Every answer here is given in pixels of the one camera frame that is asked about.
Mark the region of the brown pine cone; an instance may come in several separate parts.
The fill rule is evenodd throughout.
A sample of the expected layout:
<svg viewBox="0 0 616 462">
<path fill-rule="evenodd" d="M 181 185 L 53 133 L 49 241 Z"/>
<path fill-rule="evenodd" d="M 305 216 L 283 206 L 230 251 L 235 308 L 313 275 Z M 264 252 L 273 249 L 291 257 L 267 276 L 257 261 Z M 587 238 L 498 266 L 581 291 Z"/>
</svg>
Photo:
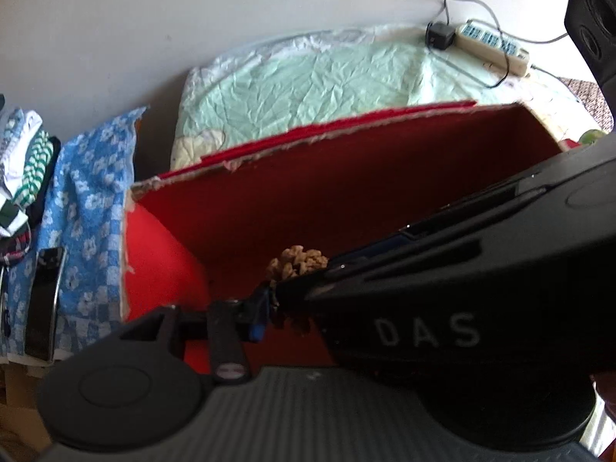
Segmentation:
<svg viewBox="0 0 616 462">
<path fill-rule="evenodd" d="M 298 278 L 305 274 L 325 269 L 329 259 L 317 249 L 305 249 L 294 245 L 284 249 L 267 267 L 269 282 L 276 287 L 281 281 Z"/>
</svg>

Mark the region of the large red cardboard box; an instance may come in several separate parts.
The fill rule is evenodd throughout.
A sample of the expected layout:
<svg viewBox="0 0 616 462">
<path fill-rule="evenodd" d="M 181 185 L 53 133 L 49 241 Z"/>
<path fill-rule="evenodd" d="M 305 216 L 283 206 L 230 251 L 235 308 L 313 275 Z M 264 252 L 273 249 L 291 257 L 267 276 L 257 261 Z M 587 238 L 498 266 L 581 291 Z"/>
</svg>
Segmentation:
<svg viewBox="0 0 616 462">
<path fill-rule="evenodd" d="M 462 101 L 307 125 L 208 156 L 129 190 L 122 316 L 244 299 L 287 247 L 345 253 L 559 153 L 526 106 Z"/>
</svg>

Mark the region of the green plush toy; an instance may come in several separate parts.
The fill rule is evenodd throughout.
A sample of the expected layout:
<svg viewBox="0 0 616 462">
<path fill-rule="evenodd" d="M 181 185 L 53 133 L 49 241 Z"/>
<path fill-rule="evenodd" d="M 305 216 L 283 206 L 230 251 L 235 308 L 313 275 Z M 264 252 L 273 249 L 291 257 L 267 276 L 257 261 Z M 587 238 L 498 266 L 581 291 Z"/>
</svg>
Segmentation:
<svg viewBox="0 0 616 462">
<path fill-rule="evenodd" d="M 585 131 L 578 139 L 579 145 L 591 145 L 596 143 L 601 138 L 605 137 L 607 134 L 600 129 L 589 129 L 589 131 Z"/>
</svg>

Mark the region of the blue floral cloth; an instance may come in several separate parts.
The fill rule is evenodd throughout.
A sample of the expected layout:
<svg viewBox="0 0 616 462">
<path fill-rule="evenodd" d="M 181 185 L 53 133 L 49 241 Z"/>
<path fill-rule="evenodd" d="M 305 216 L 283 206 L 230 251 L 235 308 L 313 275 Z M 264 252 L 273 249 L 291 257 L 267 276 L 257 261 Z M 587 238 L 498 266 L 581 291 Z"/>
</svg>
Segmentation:
<svg viewBox="0 0 616 462">
<path fill-rule="evenodd" d="M 24 363 L 26 319 L 38 252 L 67 250 L 60 276 L 54 356 L 62 360 L 107 336 L 121 323 L 123 208 L 134 182 L 132 158 L 144 107 L 80 134 L 60 149 L 31 251 L 7 272 L 9 335 L 1 360 Z"/>
</svg>

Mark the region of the white power strip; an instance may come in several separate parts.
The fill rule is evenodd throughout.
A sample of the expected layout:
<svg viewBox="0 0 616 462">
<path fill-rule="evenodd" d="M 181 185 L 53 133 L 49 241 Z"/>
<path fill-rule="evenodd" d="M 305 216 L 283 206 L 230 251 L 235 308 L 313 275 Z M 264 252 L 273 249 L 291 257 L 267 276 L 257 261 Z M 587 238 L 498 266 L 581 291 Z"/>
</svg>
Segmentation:
<svg viewBox="0 0 616 462">
<path fill-rule="evenodd" d="M 460 24 L 455 29 L 454 44 L 460 49 L 518 77 L 524 77 L 531 61 L 529 53 L 512 38 L 497 29 L 475 22 Z"/>
</svg>

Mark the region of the pile of folded clothes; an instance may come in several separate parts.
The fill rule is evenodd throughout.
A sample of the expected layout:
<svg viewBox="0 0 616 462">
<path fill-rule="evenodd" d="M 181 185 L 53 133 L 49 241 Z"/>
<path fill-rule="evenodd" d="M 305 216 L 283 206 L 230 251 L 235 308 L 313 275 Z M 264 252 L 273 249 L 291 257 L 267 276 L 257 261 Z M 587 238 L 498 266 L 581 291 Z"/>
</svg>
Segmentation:
<svg viewBox="0 0 616 462">
<path fill-rule="evenodd" d="M 1 265 L 13 267 L 32 248 L 46 192 L 60 155 L 34 110 L 1 107 Z"/>
</svg>

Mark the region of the black power adapter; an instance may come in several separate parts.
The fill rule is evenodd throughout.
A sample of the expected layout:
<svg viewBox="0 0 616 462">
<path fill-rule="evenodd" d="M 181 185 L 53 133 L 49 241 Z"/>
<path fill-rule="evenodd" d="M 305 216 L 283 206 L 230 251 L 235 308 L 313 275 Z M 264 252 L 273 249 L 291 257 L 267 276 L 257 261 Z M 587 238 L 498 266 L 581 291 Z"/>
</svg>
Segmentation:
<svg viewBox="0 0 616 462">
<path fill-rule="evenodd" d="M 455 28 L 444 22 L 430 22 L 426 27 L 425 44 L 428 48 L 446 50 L 453 45 Z"/>
</svg>

